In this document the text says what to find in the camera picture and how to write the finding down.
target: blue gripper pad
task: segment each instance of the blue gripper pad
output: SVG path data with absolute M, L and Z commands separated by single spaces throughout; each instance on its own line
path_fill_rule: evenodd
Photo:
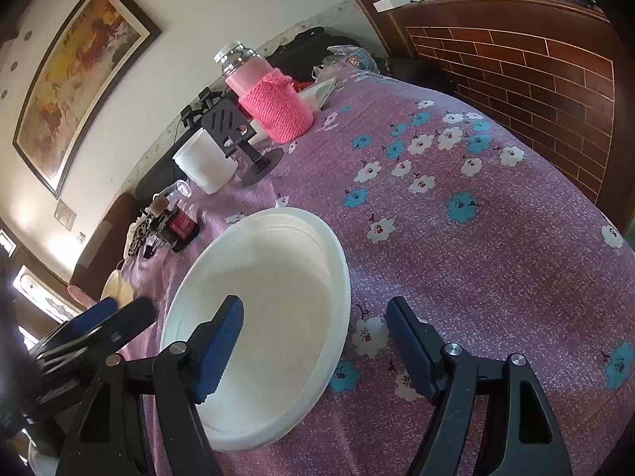
M 70 332 L 80 337 L 117 312 L 117 301 L 111 297 L 98 302 L 68 323 Z
M 443 340 L 433 326 L 419 322 L 403 297 L 388 302 L 386 324 L 415 390 L 436 403 L 440 389 L 434 364 L 441 362 Z
M 196 404 L 214 393 L 229 362 L 244 320 L 242 301 L 229 295 L 210 322 L 199 324 L 187 344 L 190 346 L 190 373 L 195 373 L 192 393 Z

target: table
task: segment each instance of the table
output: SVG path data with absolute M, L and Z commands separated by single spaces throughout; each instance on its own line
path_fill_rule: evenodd
M 575 474 L 593 474 L 635 409 L 635 257 L 611 223 L 473 107 L 379 75 L 340 71 L 310 131 L 284 150 L 255 186 L 237 177 L 215 195 L 195 188 L 185 210 L 201 233 L 184 251 L 163 248 L 123 268 L 136 295 L 159 310 L 126 347 L 128 358 L 145 357 L 159 351 L 188 269 L 243 216 L 300 207 L 342 243 L 352 305 L 336 374 L 286 437 L 255 452 L 219 453 L 225 474 L 405 474 L 433 408 L 410 385 L 385 327 L 386 303 L 397 295 L 472 355 L 524 353 Z M 245 167 L 241 159 L 239 174 Z M 475 405 L 460 475 L 471 474 L 486 404 Z M 169 474 L 152 405 L 148 429 L 158 474 Z

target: pink bottle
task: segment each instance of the pink bottle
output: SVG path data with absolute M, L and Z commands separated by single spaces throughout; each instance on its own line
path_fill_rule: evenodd
M 313 124 L 307 109 L 291 85 L 291 77 L 274 69 L 254 50 L 235 41 L 214 60 L 221 64 L 227 85 L 238 101 L 278 143 L 299 138 Z

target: metal bolt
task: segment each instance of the metal bolt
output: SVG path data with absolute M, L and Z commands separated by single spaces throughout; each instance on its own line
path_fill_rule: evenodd
M 115 367 L 116 365 L 119 365 L 119 363 L 121 363 L 121 354 L 111 354 L 106 358 L 106 365 L 109 367 Z
M 517 365 L 518 367 L 522 367 L 527 362 L 527 358 L 525 358 L 522 354 L 514 353 L 512 354 L 512 363 Z
M 447 343 L 445 345 L 445 351 L 450 356 L 459 356 L 463 352 L 463 348 L 458 343 Z
M 183 354 L 187 349 L 187 343 L 185 342 L 174 342 L 169 346 L 169 351 L 172 354 Z

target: beige cup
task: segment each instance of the beige cup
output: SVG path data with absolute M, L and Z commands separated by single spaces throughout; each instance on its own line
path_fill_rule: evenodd
M 108 297 L 117 301 L 118 308 L 123 308 L 135 299 L 132 287 L 128 281 L 123 279 L 121 270 L 114 270 L 106 281 L 104 291 L 102 291 L 102 300 Z

